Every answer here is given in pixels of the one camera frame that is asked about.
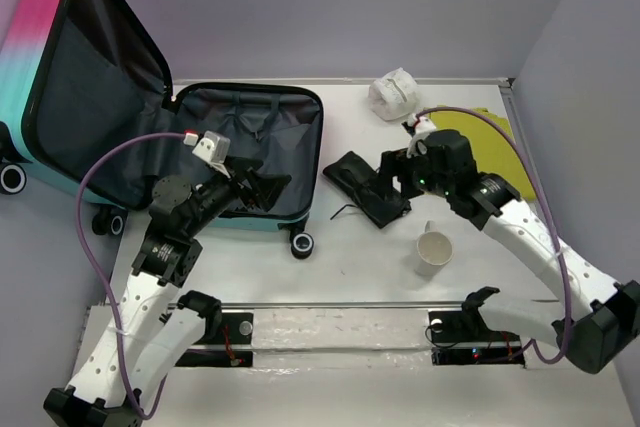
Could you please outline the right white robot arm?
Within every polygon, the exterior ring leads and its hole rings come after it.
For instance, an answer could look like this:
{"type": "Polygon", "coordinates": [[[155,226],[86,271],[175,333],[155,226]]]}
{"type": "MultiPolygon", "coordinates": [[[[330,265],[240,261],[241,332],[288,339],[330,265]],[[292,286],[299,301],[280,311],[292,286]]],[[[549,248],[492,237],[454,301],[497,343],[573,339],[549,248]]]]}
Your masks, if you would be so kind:
{"type": "Polygon", "coordinates": [[[377,184],[407,199],[430,193],[510,251],[558,299],[554,308],[520,303],[496,287],[469,294],[460,326],[470,338],[505,331],[559,349],[579,370],[599,373],[639,335],[639,284],[621,284],[564,243],[503,177],[478,170],[469,140],[445,129],[381,155],[377,184]]]}

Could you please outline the pink and teal suitcase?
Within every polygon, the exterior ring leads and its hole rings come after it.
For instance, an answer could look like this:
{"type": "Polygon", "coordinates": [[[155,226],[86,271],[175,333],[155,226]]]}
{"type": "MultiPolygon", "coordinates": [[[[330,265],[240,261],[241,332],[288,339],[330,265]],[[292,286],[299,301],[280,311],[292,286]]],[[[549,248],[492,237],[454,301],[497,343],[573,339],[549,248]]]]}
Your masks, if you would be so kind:
{"type": "Polygon", "coordinates": [[[231,155],[261,160],[262,173],[291,176],[271,210],[234,203],[218,225],[285,230],[294,257],[309,257],[323,120],[320,97],[301,87],[209,81],[176,89],[125,0],[18,0],[1,48],[4,194],[21,192],[29,178],[75,193],[98,159],[126,145],[84,194],[99,207],[98,235],[119,234],[160,178],[204,181],[207,168],[166,135],[210,130],[230,139],[231,155]]]}

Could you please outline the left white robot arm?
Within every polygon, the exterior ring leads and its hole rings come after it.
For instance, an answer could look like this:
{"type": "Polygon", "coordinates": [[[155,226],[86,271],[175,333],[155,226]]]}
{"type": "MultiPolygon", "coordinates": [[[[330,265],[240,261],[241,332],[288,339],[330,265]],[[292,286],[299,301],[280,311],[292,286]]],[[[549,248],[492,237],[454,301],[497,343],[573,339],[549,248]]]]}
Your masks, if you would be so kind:
{"type": "Polygon", "coordinates": [[[290,183],[286,174],[260,174],[260,162],[231,160],[199,185],[171,175],[153,189],[151,221],[132,262],[112,320],[85,365],[44,409],[58,426],[139,426],[159,404],[166,376],[195,341],[221,330],[218,299],[181,291],[202,252],[196,236],[230,204],[271,210],[290,183]]]}

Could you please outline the yellow cloth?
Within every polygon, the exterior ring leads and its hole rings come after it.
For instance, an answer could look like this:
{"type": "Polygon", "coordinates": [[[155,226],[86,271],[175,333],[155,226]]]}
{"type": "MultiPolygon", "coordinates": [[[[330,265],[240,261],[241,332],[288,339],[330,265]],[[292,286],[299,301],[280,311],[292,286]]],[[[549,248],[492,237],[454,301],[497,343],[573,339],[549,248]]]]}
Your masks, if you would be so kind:
{"type": "Polygon", "coordinates": [[[527,202],[536,199],[517,153],[494,127],[461,112],[439,111],[430,117],[439,129],[457,130],[468,138],[479,171],[502,176],[527,202]]]}

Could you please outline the white cloth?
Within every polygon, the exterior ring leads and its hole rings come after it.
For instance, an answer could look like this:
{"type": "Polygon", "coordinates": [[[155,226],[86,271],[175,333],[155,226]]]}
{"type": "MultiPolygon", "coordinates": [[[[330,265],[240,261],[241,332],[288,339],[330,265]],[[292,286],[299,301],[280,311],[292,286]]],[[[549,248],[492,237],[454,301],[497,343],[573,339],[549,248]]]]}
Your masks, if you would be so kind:
{"type": "Polygon", "coordinates": [[[415,79],[403,68],[397,68],[376,79],[368,92],[370,109],[382,120],[406,117],[421,103],[415,79]]]}

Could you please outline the black garment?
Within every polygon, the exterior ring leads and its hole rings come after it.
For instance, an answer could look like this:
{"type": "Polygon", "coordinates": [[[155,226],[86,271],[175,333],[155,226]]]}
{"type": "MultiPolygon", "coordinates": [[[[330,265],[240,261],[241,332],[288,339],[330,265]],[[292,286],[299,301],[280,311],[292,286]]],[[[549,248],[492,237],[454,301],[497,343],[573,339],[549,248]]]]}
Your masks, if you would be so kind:
{"type": "Polygon", "coordinates": [[[410,201],[394,186],[387,190],[378,173],[353,151],[326,166],[323,175],[379,229],[411,211],[410,201]]]}

